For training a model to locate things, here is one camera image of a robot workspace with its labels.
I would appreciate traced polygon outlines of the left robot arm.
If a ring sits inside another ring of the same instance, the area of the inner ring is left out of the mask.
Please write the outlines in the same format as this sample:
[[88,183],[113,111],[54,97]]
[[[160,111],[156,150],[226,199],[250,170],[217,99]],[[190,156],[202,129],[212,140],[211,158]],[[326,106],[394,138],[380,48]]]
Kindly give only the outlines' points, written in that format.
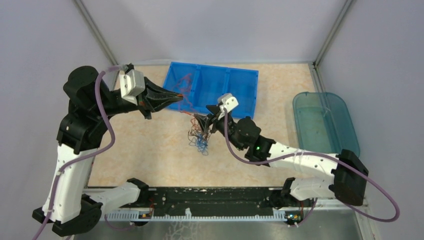
[[65,238],[87,233],[120,207],[136,205],[153,208],[149,187],[131,178],[104,192],[84,193],[97,155],[116,141],[112,117],[133,111],[147,120],[152,114],[183,100],[183,95],[164,89],[132,64],[120,64],[97,71],[85,65],[74,69],[63,90],[69,98],[67,115],[57,133],[57,160],[49,195],[35,209],[33,219],[43,230]]

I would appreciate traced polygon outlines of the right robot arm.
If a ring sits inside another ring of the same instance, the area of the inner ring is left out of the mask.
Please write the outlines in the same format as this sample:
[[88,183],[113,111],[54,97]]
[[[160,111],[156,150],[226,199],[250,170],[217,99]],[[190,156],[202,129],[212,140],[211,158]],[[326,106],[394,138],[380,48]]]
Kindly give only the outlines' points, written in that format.
[[208,105],[208,115],[194,114],[200,129],[206,133],[220,132],[230,152],[245,150],[236,159],[249,165],[292,169],[309,178],[287,178],[281,199],[287,206],[315,198],[335,198],[351,206],[362,206],[369,171],[351,150],[320,153],[290,147],[261,135],[261,128],[249,117],[234,121],[231,113]]

